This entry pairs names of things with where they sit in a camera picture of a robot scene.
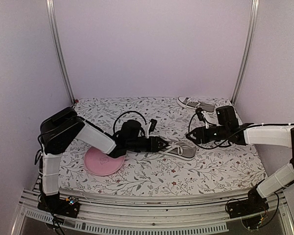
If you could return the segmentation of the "grey sneaker with red sole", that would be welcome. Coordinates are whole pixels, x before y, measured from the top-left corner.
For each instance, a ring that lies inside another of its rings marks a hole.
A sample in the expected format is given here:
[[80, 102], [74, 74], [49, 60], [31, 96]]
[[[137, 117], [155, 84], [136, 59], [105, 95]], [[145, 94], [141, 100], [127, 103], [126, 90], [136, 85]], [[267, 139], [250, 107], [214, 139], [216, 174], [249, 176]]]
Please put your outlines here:
[[158, 153], [190, 161], [196, 155], [196, 147], [179, 141], [170, 143], [169, 146], [160, 150]]

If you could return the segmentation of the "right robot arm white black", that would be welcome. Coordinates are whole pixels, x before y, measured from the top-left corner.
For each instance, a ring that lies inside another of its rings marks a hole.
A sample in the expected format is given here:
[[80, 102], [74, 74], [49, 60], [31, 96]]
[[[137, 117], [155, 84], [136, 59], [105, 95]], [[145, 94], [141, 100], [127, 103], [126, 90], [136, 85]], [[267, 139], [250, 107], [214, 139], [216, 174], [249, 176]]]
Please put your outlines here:
[[199, 148], [203, 144], [226, 141], [237, 145], [262, 144], [284, 146], [292, 150], [290, 161], [262, 180], [248, 193], [246, 200], [233, 200], [225, 206], [230, 218], [247, 216], [269, 209], [267, 197], [294, 183], [294, 123], [288, 124], [239, 124], [233, 106], [222, 106], [216, 109], [217, 124], [207, 121], [201, 108], [195, 115], [205, 126], [188, 130], [186, 138]]

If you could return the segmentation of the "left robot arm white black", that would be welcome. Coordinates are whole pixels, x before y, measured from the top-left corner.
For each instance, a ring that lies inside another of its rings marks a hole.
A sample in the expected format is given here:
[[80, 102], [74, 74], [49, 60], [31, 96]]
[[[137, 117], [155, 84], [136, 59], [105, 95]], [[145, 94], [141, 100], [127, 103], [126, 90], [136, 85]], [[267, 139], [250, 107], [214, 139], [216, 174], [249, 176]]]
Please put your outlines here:
[[37, 138], [41, 149], [35, 157], [41, 177], [38, 209], [51, 215], [77, 218], [80, 204], [76, 198], [61, 199], [58, 186], [62, 155], [74, 140], [82, 141], [113, 159], [124, 156], [127, 151], [159, 152], [168, 147], [169, 143], [159, 136], [150, 135], [156, 124], [155, 119], [145, 125], [131, 119], [110, 135], [80, 117], [72, 107], [44, 120]]

